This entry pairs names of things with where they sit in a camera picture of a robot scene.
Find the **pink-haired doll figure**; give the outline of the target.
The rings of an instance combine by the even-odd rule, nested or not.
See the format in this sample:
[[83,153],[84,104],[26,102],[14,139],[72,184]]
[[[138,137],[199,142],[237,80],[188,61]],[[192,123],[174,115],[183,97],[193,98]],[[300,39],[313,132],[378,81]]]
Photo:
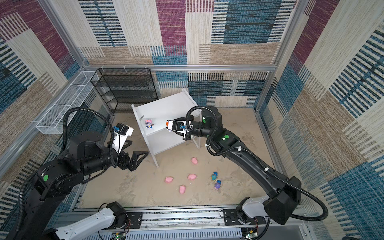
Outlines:
[[145,125],[146,125],[147,129],[152,129],[154,124],[153,124],[152,120],[149,119],[149,120],[145,120]]

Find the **orange-haired doll figure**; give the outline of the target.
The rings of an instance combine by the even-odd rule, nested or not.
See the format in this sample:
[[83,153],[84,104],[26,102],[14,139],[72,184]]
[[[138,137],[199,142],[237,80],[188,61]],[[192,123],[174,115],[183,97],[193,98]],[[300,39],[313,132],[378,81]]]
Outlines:
[[169,132],[173,131],[173,121],[167,121],[166,126]]

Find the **purple penguin toy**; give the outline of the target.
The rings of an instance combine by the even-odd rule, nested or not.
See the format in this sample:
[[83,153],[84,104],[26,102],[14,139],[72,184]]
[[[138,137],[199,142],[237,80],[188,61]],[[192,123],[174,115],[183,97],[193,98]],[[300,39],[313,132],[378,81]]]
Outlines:
[[221,181],[220,181],[220,180],[217,180],[217,181],[215,182],[214,189],[215,189],[215,190],[219,190],[220,187],[221,187]]

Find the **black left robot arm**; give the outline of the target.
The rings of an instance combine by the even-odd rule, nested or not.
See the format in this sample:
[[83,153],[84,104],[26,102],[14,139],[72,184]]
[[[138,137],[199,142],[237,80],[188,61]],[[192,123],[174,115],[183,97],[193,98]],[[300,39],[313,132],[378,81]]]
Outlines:
[[47,229],[52,215],[77,185],[84,185],[101,176],[110,167],[135,171],[148,156],[146,151],[125,152],[132,142],[132,128],[124,124],[108,124],[110,140],[101,141],[101,134],[87,131],[67,137],[69,116],[80,112],[76,107],[63,117],[63,148],[59,155],[43,164],[23,183],[19,193],[19,215],[9,232],[9,240],[82,240],[103,229],[127,230],[129,215],[117,202],[105,204],[94,215],[56,229]]

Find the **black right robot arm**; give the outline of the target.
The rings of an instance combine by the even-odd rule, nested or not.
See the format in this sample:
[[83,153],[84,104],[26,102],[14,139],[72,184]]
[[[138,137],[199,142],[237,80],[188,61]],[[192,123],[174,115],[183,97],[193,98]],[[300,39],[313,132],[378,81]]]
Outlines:
[[[215,107],[194,106],[184,118],[169,121],[169,131],[190,140],[193,136],[206,138],[205,147],[212,156],[222,156],[241,167],[265,191],[267,199],[263,201],[264,210],[270,219],[284,225],[289,218],[309,222],[326,219],[329,211],[326,205],[313,194],[302,189],[301,181],[288,178],[271,168],[233,132],[222,123],[222,115]],[[295,215],[293,212],[305,195],[317,203],[322,213],[315,217]]]

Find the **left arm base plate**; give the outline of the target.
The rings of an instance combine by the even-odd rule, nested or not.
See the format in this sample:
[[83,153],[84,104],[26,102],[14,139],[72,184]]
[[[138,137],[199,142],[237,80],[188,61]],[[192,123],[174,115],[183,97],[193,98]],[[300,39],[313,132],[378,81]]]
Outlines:
[[122,229],[125,231],[128,229],[140,229],[143,220],[143,214],[143,212],[126,212]]

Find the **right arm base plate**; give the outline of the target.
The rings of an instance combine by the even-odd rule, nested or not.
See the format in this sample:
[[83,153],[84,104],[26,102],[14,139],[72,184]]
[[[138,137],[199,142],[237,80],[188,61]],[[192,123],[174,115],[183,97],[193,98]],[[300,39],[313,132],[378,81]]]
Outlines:
[[221,218],[224,219],[226,226],[237,226],[237,225],[265,225],[267,223],[266,218],[257,216],[254,218],[248,217],[242,211],[236,209],[222,209],[219,212]]

